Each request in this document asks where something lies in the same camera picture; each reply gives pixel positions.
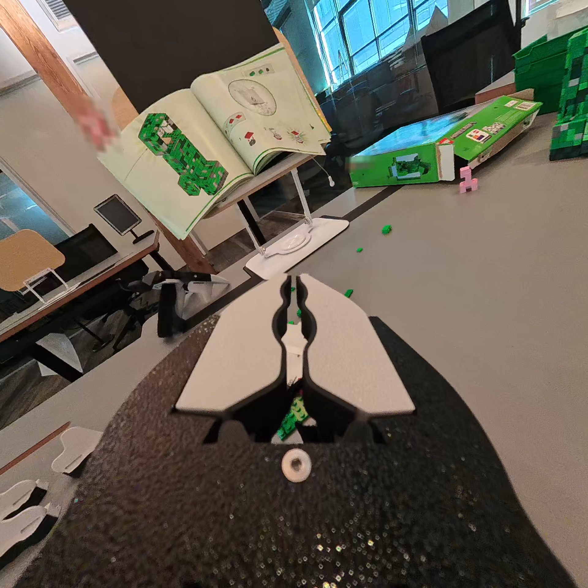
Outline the dark partition panel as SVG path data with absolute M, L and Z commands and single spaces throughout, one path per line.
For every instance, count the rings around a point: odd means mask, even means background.
M 261 1 L 64 1 L 138 113 L 278 43 Z

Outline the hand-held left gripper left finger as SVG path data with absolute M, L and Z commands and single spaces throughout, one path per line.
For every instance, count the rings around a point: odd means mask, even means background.
M 282 341 L 291 285 L 290 275 L 276 275 L 224 309 L 175 412 L 234 420 L 255 442 L 272 440 L 293 399 Z

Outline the white book stand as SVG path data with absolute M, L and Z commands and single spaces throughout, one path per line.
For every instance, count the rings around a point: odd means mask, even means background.
M 274 26 L 272 27 L 278 38 L 278 43 L 283 44 L 283 46 L 286 48 L 286 52 L 288 53 L 293 66 L 298 72 L 299 77 L 303 81 L 303 84 L 307 90 L 312 94 L 311 87 L 309 86 L 297 59 L 294 56 L 289 42 L 282 33 L 280 33 Z M 316 106 L 319 107 L 319 113 L 327 124 L 327 128 L 330 131 L 331 136 L 331 127 L 327 123 L 327 120 L 321 111 L 315 97 L 314 102 Z M 239 187 L 237 187 L 226 198 L 215 205 L 212 210 L 203 218 L 205 219 L 207 217 L 211 217 L 219 213 L 221 210 L 224 210 L 225 208 L 228 208 L 234 204 L 237 204 L 239 208 L 243 209 L 242 216 L 245 219 L 246 229 L 254 243 L 255 248 L 258 251 L 257 255 L 247 262 L 246 268 L 253 271 L 263 280 L 268 280 L 275 274 L 285 272 L 293 266 L 297 265 L 301 260 L 305 259 L 305 257 L 319 249 L 322 245 L 334 239 L 335 236 L 344 231 L 349 225 L 348 221 L 340 219 L 312 219 L 302 184 L 299 179 L 298 167 L 315 157 L 317 156 L 291 152 L 278 155 L 269 163 L 267 167 L 258 173 L 258 175 L 239 185 Z M 246 220 L 245 215 L 247 208 L 243 205 L 243 200 L 260 190 L 262 187 L 265 187 L 273 181 L 282 178 L 288 173 L 290 173 L 293 178 L 300 202 L 303 206 L 303 224 L 298 229 L 291 230 L 291 232 L 287 233 L 286 236 L 279 239 L 272 245 L 262 244 L 262 241 L 264 240 L 263 235 L 252 228 L 251 221 Z M 211 264 L 206 261 L 204 255 L 199 250 L 195 240 L 190 236 L 191 232 L 185 239 L 177 239 L 170 231 L 166 229 L 163 224 L 157 220 L 157 218 L 155 218 L 153 215 L 151 215 L 151 217 L 153 217 L 153 220 L 158 225 L 158 228 L 163 231 L 166 239 L 181 255 L 189 268 L 198 270 L 212 268 Z

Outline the empty wooden book stand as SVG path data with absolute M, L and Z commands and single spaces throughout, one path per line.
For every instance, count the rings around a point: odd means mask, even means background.
M 70 287 L 55 271 L 64 263 L 64 254 L 41 234 L 29 229 L 18 231 L 1 240 L 1 289 L 8 292 L 24 289 L 48 304 L 36 292 L 34 284 L 53 275 L 69 291 Z

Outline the open lego instruction booklet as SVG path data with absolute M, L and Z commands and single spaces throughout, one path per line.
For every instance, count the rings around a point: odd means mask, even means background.
M 146 108 L 98 159 L 175 238 L 282 153 L 331 133 L 281 43 Z

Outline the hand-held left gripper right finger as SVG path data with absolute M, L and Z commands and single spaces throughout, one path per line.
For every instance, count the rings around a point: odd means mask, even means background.
M 306 340 L 302 396 L 317 437 L 373 435 L 372 422 L 415 413 L 416 407 L 372 320 L 351 298 L 309 274 L 298 276 L 298 307 Z

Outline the wooden edged office desk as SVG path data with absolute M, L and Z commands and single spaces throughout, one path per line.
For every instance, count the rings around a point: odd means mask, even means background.
M 81 368 L 66 363 L 51 349 L 40 345 L 40 340 L 76 322 L 89 311 L 92 303 L 107 300 L 107 292 L 97 293 L 95 290 L 151 254 L 159 254 L 158 231 L 133 245 L 129 253 L 117 252 L 100 261 L 65 285 L 49 292 L 47 300 L 38 300 L 25 311 L 1 322 L 1 363 L 20 361 L 27 357 L 69 382 L 81 378 L 84 374 Z

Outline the large green lego plate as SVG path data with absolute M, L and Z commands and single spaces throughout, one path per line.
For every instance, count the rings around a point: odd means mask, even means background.
M 289 411 L 283 417 L 281 425 L 276 432 L 277 440 L 279 442 L 293 440 L 293 436 L 298 430 L 298 425 L 305 427 L 316 426 L 315 419 L 306 410 L 302 393 L 294 397 Z

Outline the green lego box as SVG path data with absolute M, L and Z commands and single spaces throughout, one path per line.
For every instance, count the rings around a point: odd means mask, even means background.
M 542 102 L 532 90 L 502 95 L 396 129 L 349 158 L 352 186 L 452 182 L 496 156 L 534 122 Z

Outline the loose grey finger plate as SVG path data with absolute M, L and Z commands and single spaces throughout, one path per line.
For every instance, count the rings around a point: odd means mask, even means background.
M 59 518 L 61 506 L 48 503 L 46 506 L 30 506 L 11 518 L 1 520 L 1 556 L 17 544 L 29 539 L 45 519 Z
M 62 452 L 53 460 L 52 471 L 73 474 L 96 449 L 102 436 L 102 431 L 79 426 L 65 430 L 60 436 Z
M 38 479 L 19 481 L 1 493 L 1 521 L 16 516 L 31 506 L 40 505 L 49 483 Z

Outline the green lego creeper model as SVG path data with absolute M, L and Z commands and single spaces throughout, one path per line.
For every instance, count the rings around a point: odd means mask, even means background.
M 567 42 L 557 119 L 549 160 L 587 157 L 587 28 Z

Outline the stack of green plastic bins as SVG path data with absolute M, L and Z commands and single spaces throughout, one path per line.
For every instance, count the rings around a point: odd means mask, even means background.
M 516 90 L 533 89 L 534 100 L 542 103 L 540 114 L 558 110 L 567 43 L 574 33 L 570 31 L 553 39 L 544 35 L 513 55 Z

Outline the tablet on black stand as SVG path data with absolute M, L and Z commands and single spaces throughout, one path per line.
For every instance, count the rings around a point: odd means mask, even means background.
M 154 230 L 149 230 L 138 235 L 134 231 L 141 224 L 142 219 L 118 194 L 111 195 L 106 200 L 100 202 L 93 207 L 93 210 L 119 235 L 132 235 L 134 237 L 134 245 L 155 233 Z

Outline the spare black white gripper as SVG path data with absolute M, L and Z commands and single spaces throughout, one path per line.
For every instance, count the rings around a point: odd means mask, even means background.
M 195 325 L 192 318 L 183 317 L 187 298 L 211 302 L 214 287 L 226 289 L 230 284 L 219 275 L 188 270 L 158 270 L 123 284 L 122 288 L 139 294 L 151 290 L 160 292 L 157 332 L 160 338 L 166 338 L 182 334 Z

